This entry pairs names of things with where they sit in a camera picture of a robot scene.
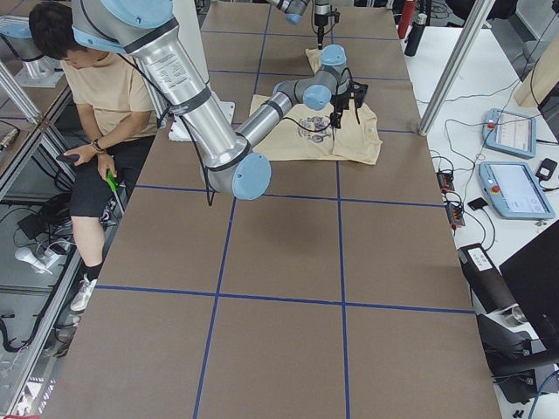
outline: red cylinder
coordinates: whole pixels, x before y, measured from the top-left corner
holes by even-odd
[[[404,4],[402,16],[400,17],[400,23],[398,24],[398,37],[400,39],[405,38],[405,34],[408,31],[411,20],[413,19],[413,14],[416,11],[416,2],[417,0],[406,0]]]

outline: screen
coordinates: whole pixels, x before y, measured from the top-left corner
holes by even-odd
[[[497,126],[497,144],[528,151],[532,134],[531,120],[501,112]]]
[[[490,165],[511,212],[543,214],[546,212],[536,186],[523,166],[514,164]]]

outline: light blue joint cap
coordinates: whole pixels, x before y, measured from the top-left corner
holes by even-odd
[[[320,111],[328,104],[331,97],[332,92],[326,86],[312,85],[303,93],[303,103],[315,111]]]
[[[94,35],[90,35],[89,33],[80,31],[75,27],[72,28],[73,28],[73,37],[76,39],[76,42],[80,45],[86,46],[87,48],[94,48],[95,50],[126,54],[126,51],[124,51],[124,48],[122,48],[120,44],[107,41],[106,39],[103,38],[95,37]]]
[[[117,19],[142,29],[158,28],[173,17],[172,0],[101,0]]]
[[[6,37],[31,39],[31,29],[26,24],[5,24],[0,26],[0,33]]]
[[[238,199],[256,199],[268,188],[272,177],[270,162],[260,153],[250,153],[235,169],[233,195]]]
[[[329,45],[322,50],[321,62],[324,65],[344,65],[348,59],[341,45]]]
[[[299,24],[300,20],[302,19],[301,15],[296,15],[295,13],[287,13],[286,14],[287,22],[290,24]]]

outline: green object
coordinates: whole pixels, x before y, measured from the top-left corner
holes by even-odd
[[[105,178],[105,180],[108,183],[108,187],[113,192],[116,192],[116,188],[119,186],[119,184],[116,182],[116,179],[114,179],[113,173],[110,170],[107,170],[107,177]]]

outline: black shorts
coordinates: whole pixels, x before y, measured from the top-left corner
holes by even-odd
[[[124,181],[128,197],[138,181],[143,163],[148,157],[154,136],[133,141],[124,141],[107,149],[113,156],[117,181]],[[73,184],[70,201],[71,216],[100,217],[113,192],[97,171],[97,156],[91,161],[76,167],[76,180]]]

